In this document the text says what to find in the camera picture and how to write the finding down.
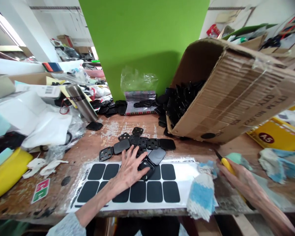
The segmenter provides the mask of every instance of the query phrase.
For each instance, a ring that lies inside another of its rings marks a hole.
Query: yellow knife handle
[[[226,158],[222,158],[221,162],[232,175],[236,176],[234,169],[232,168],[232,166],[230,165],[230,163],[227,161]],[[247,200],[245,199],[245,197],[240,192],[238,192],[238,193],[242,197],[243,201],[246,202]]]
[[[232,166],[230,165],[230,163],[227,161],[226,158],[222,158],[221,162],[232,175],[236,176],[234,169],[232,168]]]

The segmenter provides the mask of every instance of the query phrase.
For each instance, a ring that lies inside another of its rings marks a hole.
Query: blue and white cloth
[[[273,181],[284,184],[286,177],[295,178],[295,152],[265,148],[259,153],[259,162]]]
[[[200,163],[198,171],[200,174],[191,184],[187,201],[187,211],[192,218],[203,218],[209,222],[210,216],[215,211],[215,207],[219,206],[214,196],[213,179],[217,175],[213,167],[213,161]]]

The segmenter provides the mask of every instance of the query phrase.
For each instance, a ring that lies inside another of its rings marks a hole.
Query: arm
[[[144,152],[136,158],[139,147],[134,149],[132,145],[128,150],[127,158],[126,151],[122,151],[121,168],[117,175],[110,179],[108,183],[85,203],[75,214],[68,214],[62,221],[52,227],[47,236],[81,236],[86,235],[85,227],[96,216],[103,206],[110,200],[116,197],[119,193],[130,188],[135,182],[149,171],[149,167],[138,171],[139,164],[148,154]]]
[[[295,227],[286,215],[271,202],[251,172],[245,167],[228,160],[236,176],[232,175],[219,160],[217,167],[233,185],[264,217],[276,236],[295,235]]]
[[[121,156],[122,164],[117,175],[109,180],[98,194],[96,194],[92,199],[85,203],[75,213],[82,227],[86,227],[89,222],[95,217],[95,215],[100,211],[100,209],[106,205],[106,203],[116,197],[119,193],[131,187],[149,171],[149,167],[138,171],[139,164],[143,161],[148,153],[144,152],[140,157],[136,159],[135,156],[139,150],[139,147],[137,146],[134,150],[133,148],[134,146],[132,145],[128,151],[127,158],[126,151],[123,150]]]

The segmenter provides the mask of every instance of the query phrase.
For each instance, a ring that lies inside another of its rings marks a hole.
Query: sleeve
[[[86,229],[80,225],[75,213],[70,213],[52,227],[47,236],[86,236]]]

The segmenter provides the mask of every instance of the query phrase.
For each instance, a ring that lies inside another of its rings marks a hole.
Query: workbench
[[[118,136],[124,132],[131,133],[134,127],[144,129],[143,137],[168,138],[163,132],[164,128],[158,125],[158,115],[120,116],[115,115],[110,118],[100,116],[99,122],[103,128],[99,131],[87,130],[80,141],[71,148],[64,156],[63,160],[68,164],[61,164],[56,168],[56,173],[51,174],[50,188],[48,195],[43,199],[31,204],[36,184],[44,178],[39,174],[28,179],[21,179],[6,194],[0,197],[0,219],[15,219],[33,224],[57,224],[65,215],[69,207],[70,194],[75,191],[76,178],[80,169],[87,162],[98,161],[99,151],[113,146],[118,142]],[[243,134],[231,142],[217,146],[215,144],[198,142],[195,140],[181,141],[173,138],[176,144],[175,151],[167,151],[165,158],[194,158],[199,162],[215,161],[217,159],[213,148],[216,148],[223,156],[238,152],[245,157],[254,173],[268,180],[268,187],[283,195],[291,204],[282,206],[283,212],[295,212],[295,179],[288,179],[285,185],[275,183],[270,180],[265,171],[261,168],[258,157],[262,148],[248,135]],[[114,155],[107,161],[121,161],[121,155]],[[215,196],[219,203],[215,214],[238,214],[256,213],[252,211],[241,199],[238,192],[233,189],[224,177],[218,176],[214,180]],[[122,210],[103,211],[98,217],[148,217],[163,215],[187,215],[186,209],[155,209],[155,210]]]

